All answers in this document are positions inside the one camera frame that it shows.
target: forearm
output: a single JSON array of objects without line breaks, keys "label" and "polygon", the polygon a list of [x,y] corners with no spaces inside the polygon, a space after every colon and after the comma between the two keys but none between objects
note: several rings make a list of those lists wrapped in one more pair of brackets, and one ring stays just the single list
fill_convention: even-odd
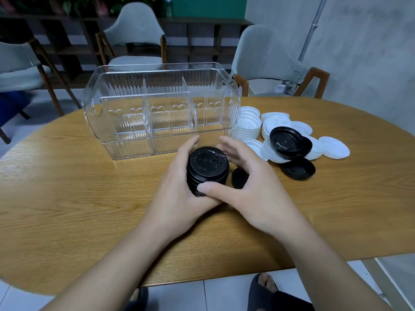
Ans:
[{"label": "forearm", "polygon": [[317,311],[390,311],[306,219],[279,235]]},{"label": "forearm", "polygon": [[168,238],[161,228],[144,219],[43,310],[119,310],[169,243]]}]

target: clear plastic organizer box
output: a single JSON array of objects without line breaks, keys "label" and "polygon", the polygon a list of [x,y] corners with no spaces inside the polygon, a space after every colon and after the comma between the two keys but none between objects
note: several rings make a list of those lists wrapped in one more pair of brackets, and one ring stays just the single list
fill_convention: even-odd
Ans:
[{"label": "clear plastic organizer box", "polygon": [[215,146],[231,135],[240,97],[218,63],[114,65],[96,69],[83,106],[92,132],[118,160],[174,152],[196,134],[199,147]]}]

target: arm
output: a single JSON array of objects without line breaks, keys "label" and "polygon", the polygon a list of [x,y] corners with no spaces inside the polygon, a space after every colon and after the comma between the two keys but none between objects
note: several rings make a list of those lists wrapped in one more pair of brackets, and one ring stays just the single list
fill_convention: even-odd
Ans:
[{"label": "arm", "polygon": [[186,182],[189,151],[198,140],[193,137],[178,149],[140,224],[42,310],[122,309],[164,247],[219,204],[213,198],[195,197]]},{"label": "arm", "polygon": [[229,137],[221,141],[218,147],[249,173],[248,181],[241,190],[205,182],[198,191],[232,205],[251,225],[284,245],[314,308],[391,311],[298,211],[273,168],[245,143]]}]

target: green wall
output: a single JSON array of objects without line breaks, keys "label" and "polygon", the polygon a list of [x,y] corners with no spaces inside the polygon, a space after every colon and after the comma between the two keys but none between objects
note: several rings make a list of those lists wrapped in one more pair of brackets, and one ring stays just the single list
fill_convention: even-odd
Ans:
[{"label": "green wall", "polygon": [[245,18],[246,0],[172,0],[173,16]]}]

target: wooden table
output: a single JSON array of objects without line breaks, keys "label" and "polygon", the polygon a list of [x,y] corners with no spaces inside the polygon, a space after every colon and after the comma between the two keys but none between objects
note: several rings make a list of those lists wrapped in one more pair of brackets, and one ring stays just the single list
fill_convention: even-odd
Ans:
[{"label": "wooden table", "polygon": [[[415,252],[415,138],[366,112],[311,98],[242,98],[282,111],[313,136],[343,141],[304,182],[273,164],[304,216],[346,260]],[[56,294],[137,225],[174,154],[112,161],[82,111],[59,118],[0,161],[0,277]],[[293,267],[282,246],[229,206],[202,218],[167,249],[148,285]]]}]

